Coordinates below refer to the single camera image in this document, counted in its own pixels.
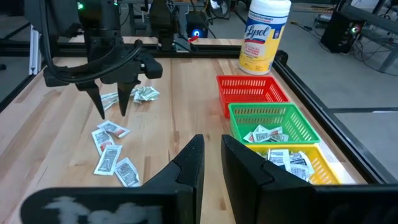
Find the lysol wipes container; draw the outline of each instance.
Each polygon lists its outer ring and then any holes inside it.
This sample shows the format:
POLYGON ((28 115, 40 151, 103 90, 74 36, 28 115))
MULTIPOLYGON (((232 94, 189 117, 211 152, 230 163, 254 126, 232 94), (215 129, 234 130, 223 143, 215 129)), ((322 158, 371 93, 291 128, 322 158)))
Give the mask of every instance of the lysol wipes container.
POLYGON ((239 68, 265 75, 272 62, 289 15, 289 0, 252 0, 239 56, 239 68))

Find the black frame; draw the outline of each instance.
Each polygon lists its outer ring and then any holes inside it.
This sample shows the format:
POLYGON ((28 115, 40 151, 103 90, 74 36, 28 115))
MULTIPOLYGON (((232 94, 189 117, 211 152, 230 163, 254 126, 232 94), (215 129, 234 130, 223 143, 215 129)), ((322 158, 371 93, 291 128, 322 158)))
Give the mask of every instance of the black frame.
MULTIPOLYGON (((60 43, 56 57, 86 57, 84 43, 60 43)), ((240 45, 196 45, 198 52, 165 52, 157 49, 155 44, 146 44, 144 47, 157 58, 239 58, 240 45)), ((28 42, 0 41, 1 56, 29 56, 28 42)), ((347 128, 329 111, 318 97, 304 84, 301 79, 287 66, 287 54, 278 52, 273 67, 293 92, 306 106, 321 127, 336 142, 363 178, 371 184, 392 184, 397 180, 386 168, 347 130, 347 128)), ((13 92, 7 102, 1 102, 0 108, 5 108, 19 92, 13 92)))

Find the wooden table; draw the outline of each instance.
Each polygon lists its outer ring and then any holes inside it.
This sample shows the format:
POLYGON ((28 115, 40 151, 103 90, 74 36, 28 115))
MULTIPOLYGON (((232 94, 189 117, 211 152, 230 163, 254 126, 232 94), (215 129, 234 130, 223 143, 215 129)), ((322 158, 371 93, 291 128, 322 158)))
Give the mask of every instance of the wooden table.
MULTIPOLYGON (((126 42, 135 38, 126 37, 126 42)), ((155 39, 143 38, 145 43, 155 39)), ((201 39, 197 44, 240 44, 240 40, 201 39)), ((59 58, 58 65, 85 63, 82 58, 59 58)), ((216 75, 242 75, 236 59, 160 58, 163 77, 142 85, 153 86, 159 99, 130 103, 125 117, 117 105, 106 119, 127 127, 120 158, 128 157, 144 183, 173 159, 198 133, 205 137, 205 185, 202 223, 234 223, 221 168, 221 135, 229 134, 218 99, 216 75)), ((365 183, 343 153, 326 135, 281 77, 273 75, 296 103, 323 141, 328 162, 346 184, 365 183)), ((116 85, 99 84, 101 93, 116 85)), ((99 155, 91 132, 103 122, 90 98, 74 85, 47 88, 40 73, 0 114, 0 223, 19 223, 19 208, 33 192, 48 187, 122 187, 114 176, 94 175, 99 155)))

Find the floor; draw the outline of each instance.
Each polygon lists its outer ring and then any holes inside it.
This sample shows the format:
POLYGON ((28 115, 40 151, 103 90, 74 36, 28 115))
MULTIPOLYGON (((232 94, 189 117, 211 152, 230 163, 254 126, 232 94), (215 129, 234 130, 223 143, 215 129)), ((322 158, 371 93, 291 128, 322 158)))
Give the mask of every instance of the floor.
MULTIPOLYGON (((239 4, 237 12, 247 18, 244 4, 239 4)), ((289 21, 312 26, 318 13, 290 13, 289 21)), ((121 19, 127 16, 123 9, 121 19)), ((26 22, 18 17, 12 23, 0 22, 0 37, 26 22)), ((210 29, 217 38, 241 39, 245 25, 235 13, 229 20, 216 19, 210 29)), ((129 35, 129 27, 122 28, 122 34, 129 35)), ((29 40, 29 29, 22 31, 15 40, 29 40)), ((331 54, 322 49, 319 40, 301 28, 290 23, 286 25, 280 49, 289 54, 289 67, 306 83, 319 99, 329 108, 398 108, 398 77, 374 71, 351 54, 331 54)), ((374 43, 366 44, 364 52, 386 50, 374 43)), ((375 54, 367 63, 378 68, 388 52, 375 54)), ((28 58, 0 58, 6 63, 6 71, 0 71, 0 101, 27 76, 28 58)), ((388 70, 398 74, 398 61, 388 70)), ((336 117, 358 138, 373 156, 398 179, 396 125, 398 113, 337 113, 336 117)))

